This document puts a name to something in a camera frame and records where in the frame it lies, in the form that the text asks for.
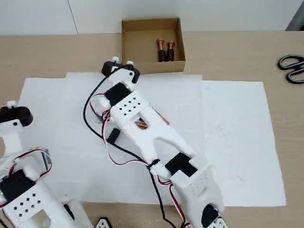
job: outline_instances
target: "wooden table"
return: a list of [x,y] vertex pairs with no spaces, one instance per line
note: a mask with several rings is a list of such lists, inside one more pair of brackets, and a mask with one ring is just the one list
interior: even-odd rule
[[[302,32],[185,33],[187,74],[209,80],[263,81],[280,159],[286,207],[226,208],[230,228],[298,227],[304,224],[304,85],[285,81],[276,67],[284,54],[304,54]],[[19,98],[26,77],[64,77],[70,71],[100,72],[121,52],[120,34],[0,37],[0,105]],[[86,203],[92,222],[108,216],[114,227],[170,227],[159,206]],[[179,224],[173,207],[167,217]]]

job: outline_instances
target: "scissor handle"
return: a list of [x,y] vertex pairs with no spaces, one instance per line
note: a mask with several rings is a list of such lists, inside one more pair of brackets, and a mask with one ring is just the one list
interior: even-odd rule
[[[296,63],[291,63],[289,65],[283,65],[283,62],[286,59],[296,59],[298,62]],[[303,56],[298,56],[298,55],[287,55],[279,59],[277,66],[281,70],[289,70],[289,69],[296,69],[299,68],[301,65],[304,65],[304,57]]]
[[289,83],[292,83],[292,84],[303,84],[304,83],[304,80],[294,80],[293,79],[293,76],[295,75],[298,75],[298,74],[301,74],[304,72],[304,68],[298,68],[297,70],[295,71],[292,71],[290,73],[288,73],[286,75],[286,80],[289,82]]

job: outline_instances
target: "perforated plate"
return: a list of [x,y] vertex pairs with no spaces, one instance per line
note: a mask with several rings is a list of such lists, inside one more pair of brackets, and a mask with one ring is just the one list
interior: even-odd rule
[[222,217],[217,217],[208,228],[228,228]]
[[148,106],[149,103],[140,95],[140,93],[134,91],[111,108],[111,116],[117,124],[123,125]]
[[37,182],[36,185],[9,203],[4,211],[11,221],[18,225],[38,213],[52,201],[48,193],[49,189],[42,182]]
[[100,218],[95,228],[112,228],[107,218]]

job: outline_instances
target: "white foam sheet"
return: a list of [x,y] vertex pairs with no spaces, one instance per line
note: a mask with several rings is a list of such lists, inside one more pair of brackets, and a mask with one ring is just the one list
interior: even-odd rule
[[[92,202],[157,204],[146,168],[138,163],[123,167],[113,165],[103,142],[83,121],[84,103],[102,78],[102,75],[96,73],[68,74],[61,86],[56,83],[62,79],[56,82],[55,79],[27,79],[19,104],[33,108],[34,117],[38,120],[26,131],[27,136],[22,140],[24,146],[44,144],[50,148],[54,166],[46,180],[58,194]],[[37,81],[39,89],[32,92]],[[200,81],[201,75],[145,75],[137,85],[144,97],[154,104],[196,150],[201,149]],[[108,84],[105,83],[98,91],[105,91],[107,87]],[[87,110],[87,119],[98,132],[101,131],[101,125],[90,109]],[[117,144],[140,155],[124,135],[119,137]],[[168,151],[173,152],[163,145],[157,145],[157,148],[163,155]],[[112,146],[110,151],[118,161],[131,158]],[[160,187],[160,191],[164,203],[171,204],[168,188]]]
[[[91,202],[157,204],[146,168],[113,165],[103,142],[83,122],[84,102],[102,77],[69,73],[66,79],[27,79],[19,105],[31,109],[34,122],[21,134],[23,146],[49,148],[53,171],[46,181],[58,194]],[[98,91],[108,86],[105,82]],[[205,150],[226,206],[286,204],[262,83],[202,84],[198,75],[146,75],[137,87],[196,151]],[[87,119],[100,131],[89,109]],[[140,154],[123,135],[117,143]],[[157,148],[171,152],[163,144]],[[110,151],[118,161],[131,158],[112,146]],[[171,204],[168,189],[159,188],[164,203]]]
[[263,83],[203,81],[202,88],[202,140],[225,205],[286,205]]

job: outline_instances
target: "open cardboard box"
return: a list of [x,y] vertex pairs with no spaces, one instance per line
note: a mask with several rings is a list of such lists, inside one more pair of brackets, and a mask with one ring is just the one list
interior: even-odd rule
[[[174,61],[158,62],[156,40],[173,40]],[[182,72],[185,68],[185,53],[179,18],[141,19],[122,21],[122,60],[130,60],[141,74]]]

